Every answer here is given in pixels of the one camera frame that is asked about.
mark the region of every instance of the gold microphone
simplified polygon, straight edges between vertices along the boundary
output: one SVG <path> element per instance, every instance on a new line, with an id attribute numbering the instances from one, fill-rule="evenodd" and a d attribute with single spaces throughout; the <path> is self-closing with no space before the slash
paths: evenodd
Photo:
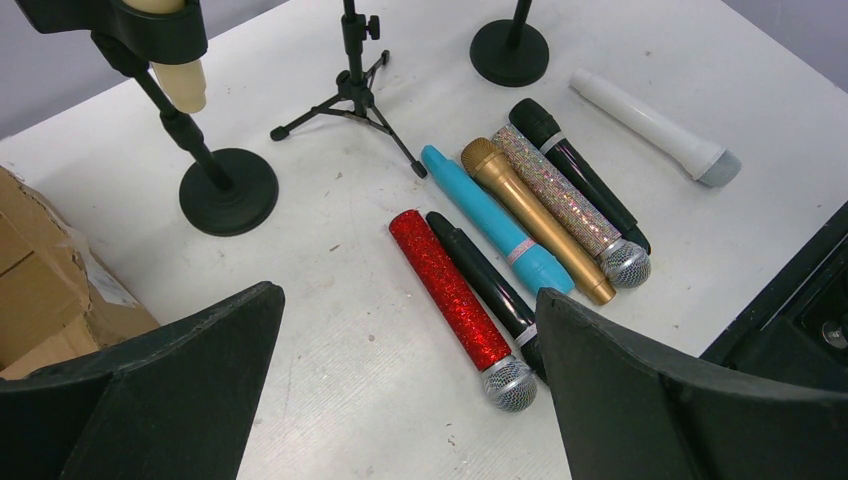
<path id="1" fill-rule="evenodd" d="M 478 138 L 462 151 L 462 166 L 562 263 L 581 292 L 598 305 L 612 300 L 615 289 L 592 257 L 518 178 L 501 149 L 490 140 Z"/>
<path id="2" fill-rule="evenodd" d="M 185 8 L 185 0 L 123 0 L 124 3 L 145 13 L 174 13 Z M 177 110 L 197 113 L 206 106 L 206 77 L 200 59 L 183 65 L 153 63 L 153 71 L 162 90 L 174 102 Z"/>

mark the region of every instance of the handheld microphone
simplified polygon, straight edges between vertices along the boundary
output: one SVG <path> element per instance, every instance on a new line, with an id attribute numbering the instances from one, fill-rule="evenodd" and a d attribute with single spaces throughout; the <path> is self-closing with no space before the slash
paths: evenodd
<path id="1" fill-rule="evenodd" d="M 389 224 L 389 232 L 482 373 L 489 400 L 505 412 L 529 407 L 536 398 L 533 371 L 512 356 L 506 340 L 421 214 L 416 210 L 401 213 Z"/>
<path id="2" fill-rule="evenodd" d="M 615 296 L 595 262 L 533 196 L 509 165 L 506 154 L 490 140 L 478 138 L 462 151 L 462 165 L 474 180 L 492 192 L 545 248 L 560 261 L 578 290 L 603 305 Z"/>
<path id="3" fill-rule="evenodd" d="M 185 0 L 123 0 L 136 10 L 154 13 L 174 13 L 185 8 Z M 151 62 L 162 90 L 168 94 L 177 110 L 197 113 L 206 106 L 206 78 L 200 59 L 182 65 Z"/>
<path id="4" fill-rule="evenodd" d="M 536 198 L 560 225 L 595 257 L 612 286 L 635 288 L 651 275 L 651 257 L 621 233 L 534 147 L 509 124 L 492 137 Z"/>
<path id="5" fill-rule="evenodd" d="M 428 213 L 427 223 L 471 288 L 515 339 L 527 365 L 548 383 L 533 310 L 462 229 L 455 228 L 438 212 Z"/>
<path id="6" fill-rule="evenodd" d="M 671 155 L 693 180 L 723 187 L 742 169 L 727 148 L 700 138 L 603 78 L 585 70 L 571 77 L 580 95 Z"/>
<path id="7" fill-rule="evenodd" d="M 622 237 L 651 253 L 651 244 L 636 226 L 636 218 L 569 143 L 547 110 L 533 99 L 525 98 L 509 112 L 509 121 L 621 232 Z"/>
<path id="8" fill-rule="evenodd" d="M 421 161 L 439 188 L 501 252 L 534 297 L 542 287 L 562 293 L 574 288 L 571 277 L 553 255 L 530 239 L 459 165 L 432 145 L 421 151 Z"/>

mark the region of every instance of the black microphone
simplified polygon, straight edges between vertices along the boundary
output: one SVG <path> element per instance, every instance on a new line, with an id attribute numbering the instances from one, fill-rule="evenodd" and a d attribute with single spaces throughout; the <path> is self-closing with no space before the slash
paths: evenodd
<path id="1" fill-rule="evenodd" d="M 622 237 L 651 253 L 651 244 L 636 226 L 636 218 L 565 138 L 547 110 L 532 98 L 525 98 L 512 107 L 509 121 L 592 202 Z"/>
<path id="2" fill-rule="evenodd" d="M 515 339 L 524 361 L 547 384 L 548 378 L 542 363 L 539 338 L 536 336 L 536 319 L 533 310 L 486 259 L 474 242 L 465 235 L 465 232 L 455 228 L 438 212 L 428 213 L 427 223 L 471 288 Z"/>

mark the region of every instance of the table surface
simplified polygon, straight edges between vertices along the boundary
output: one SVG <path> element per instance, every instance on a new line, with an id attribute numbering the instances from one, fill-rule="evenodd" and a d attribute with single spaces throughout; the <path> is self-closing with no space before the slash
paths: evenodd
<path id="1" fill-rule="evenodd" d="M 600 311 L 684 352 L 699 355 L 846 200 L 848 96 L 719 0 L 538 2 L 530 23 L 551 64 L 522 89 L 487 83 L 468 60 L 477 29 L 510 17 L 512 2 L 359 3 L 382 20 L 366 65 L 392 52 L 377 104 L 414 153 L 431 143 L 458 158 L 527 96 L 554 113 L 654 248 L 651 279 Z M 435 209 L 497 258 L 479 232 L 379 132 L 325 117 L 268 139 L 334 93 L 341 10 L 293 0 L 210 42 L 198 124 L 211 148 L 250 149 L 280 180 L 275 211 L 248 234 L 186 222 L 177 189 L 190 158 L 132 82 L 3 140 L 0 162 L 162 323 L 261 280 L 285 289 L 239 478 L 568 478 L 547 388 L 520 414 L 486 403 L 387 224 Z M 579 67 L 729 146 L 741 174 L 721 190 L 691 182 L 567 88 Z"/>

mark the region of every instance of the turquoise microphone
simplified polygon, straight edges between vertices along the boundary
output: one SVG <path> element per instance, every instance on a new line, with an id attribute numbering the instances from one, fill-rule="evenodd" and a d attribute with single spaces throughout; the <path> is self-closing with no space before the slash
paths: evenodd
<path id="1" fill-rule="evenodd" d="M 439 188 L 501 252 L 534 296 L 544 287 L 562 293 L 574 288 L 574 281 L 556 258 L 528 237 L 462 167 L 445 158 L 432 145 L 421 151 L 421 160 Z"/>

